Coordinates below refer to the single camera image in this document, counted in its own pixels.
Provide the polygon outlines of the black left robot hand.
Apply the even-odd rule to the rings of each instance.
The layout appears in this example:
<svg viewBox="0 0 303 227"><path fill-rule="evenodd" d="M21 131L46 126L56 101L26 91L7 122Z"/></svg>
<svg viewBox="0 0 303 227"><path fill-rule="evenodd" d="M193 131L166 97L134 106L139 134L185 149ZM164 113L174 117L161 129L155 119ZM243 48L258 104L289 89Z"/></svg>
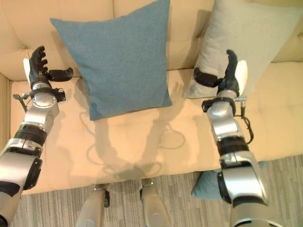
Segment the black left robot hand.
<svg viewBox="0 0 303 227"><path fill-rule="evenodd" d="M48 61L46 57L45 47L39 46L34 50L29 59L23 60L24 71L30 84L31 89L35 84L44 83L50 85L49 81L65 82L73 77L73 69L66 70L48 70L45 66Z"/></svg>

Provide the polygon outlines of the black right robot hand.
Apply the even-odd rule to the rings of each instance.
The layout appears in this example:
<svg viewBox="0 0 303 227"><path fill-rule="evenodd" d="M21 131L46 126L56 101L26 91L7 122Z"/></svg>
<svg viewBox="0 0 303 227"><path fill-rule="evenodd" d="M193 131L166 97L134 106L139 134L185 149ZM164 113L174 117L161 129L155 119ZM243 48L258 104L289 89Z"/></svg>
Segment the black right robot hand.
<svg viewBox="0 0 303 227"><path fill-rule="evenodd" d="M233 50L226 51L228 55L228 65L225 70L225 76L217 76L201 72L198 67L194 69L194 80L206 87L218 87L217 94L222 91L230 90L235 92L236 97L240 97L246 86L248 78L248 67L245 60L238 61L237 55Z"/></svg>

